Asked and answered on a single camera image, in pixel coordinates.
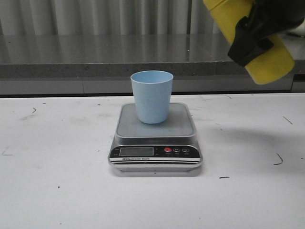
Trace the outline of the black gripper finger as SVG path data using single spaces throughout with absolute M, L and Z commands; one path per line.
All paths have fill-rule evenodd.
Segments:
M 248 16 L 235 26 L 234 41 L 228 56 L 246 66 L 273 46 L 268 37 L 300 26 L 305 20 L 303 0 L 255 0 Z

